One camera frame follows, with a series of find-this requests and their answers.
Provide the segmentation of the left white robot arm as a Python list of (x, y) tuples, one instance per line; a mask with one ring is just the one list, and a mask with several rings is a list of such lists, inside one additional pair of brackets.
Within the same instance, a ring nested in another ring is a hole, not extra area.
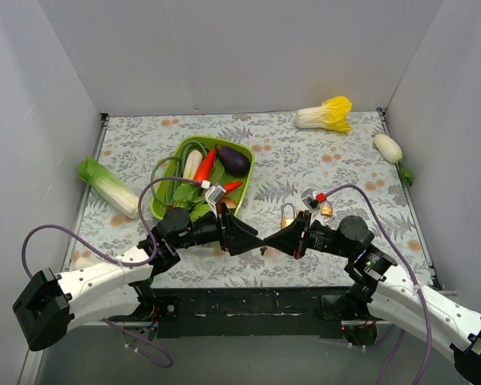
[(137, 285), (177, 264), (178, 249), (215, 241), (232, 256), (263, 245), (258, 232), (225, 204), (196, 221), (186, 209), (177, 208), (157, 223), (147, 239), (109, 261), (60, 274), (38, 271), (13, 304), (28, 347), (42, 351), (68, 331), (103, 318), (149, 319), (155, 303)]

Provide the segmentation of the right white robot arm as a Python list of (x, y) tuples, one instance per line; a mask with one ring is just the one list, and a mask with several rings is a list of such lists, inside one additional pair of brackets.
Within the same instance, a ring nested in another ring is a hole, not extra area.
[(404, 266), (375, 247), (373, 239), (360, 217), (345, 217), (331, 229), (311, 221), (304, 211), (264, 242), (296, 259), (307, 249), (346, 258), (345, 271), (354, 282), (346, 293), (346, 307), (353, 317), (371, 314), (392, 322), (430, 342), (469, 383), (481, 384), (481, 314), (413, 282)]

